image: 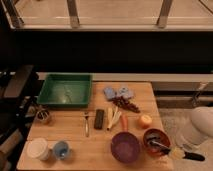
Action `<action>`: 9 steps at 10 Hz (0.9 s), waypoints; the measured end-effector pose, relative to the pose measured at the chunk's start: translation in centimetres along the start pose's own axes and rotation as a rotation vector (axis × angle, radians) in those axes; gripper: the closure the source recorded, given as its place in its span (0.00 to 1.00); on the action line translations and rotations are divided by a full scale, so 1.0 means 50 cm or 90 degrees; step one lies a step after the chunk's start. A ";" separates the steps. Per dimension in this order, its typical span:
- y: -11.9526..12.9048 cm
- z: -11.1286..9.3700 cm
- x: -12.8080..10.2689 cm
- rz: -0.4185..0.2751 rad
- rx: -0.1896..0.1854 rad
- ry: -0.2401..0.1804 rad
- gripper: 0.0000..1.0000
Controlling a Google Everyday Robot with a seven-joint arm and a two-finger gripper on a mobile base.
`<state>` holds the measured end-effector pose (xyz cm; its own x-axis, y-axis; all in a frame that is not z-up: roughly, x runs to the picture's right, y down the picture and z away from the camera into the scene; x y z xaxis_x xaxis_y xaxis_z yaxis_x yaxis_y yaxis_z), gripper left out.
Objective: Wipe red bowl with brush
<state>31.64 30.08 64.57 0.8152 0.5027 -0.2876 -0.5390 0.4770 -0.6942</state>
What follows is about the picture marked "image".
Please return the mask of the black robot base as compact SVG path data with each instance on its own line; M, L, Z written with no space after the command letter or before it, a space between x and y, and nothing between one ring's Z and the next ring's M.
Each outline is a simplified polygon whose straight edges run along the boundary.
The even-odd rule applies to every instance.
M0 71L0 156L7 157L26 138L26 113L38 80L33 65Z

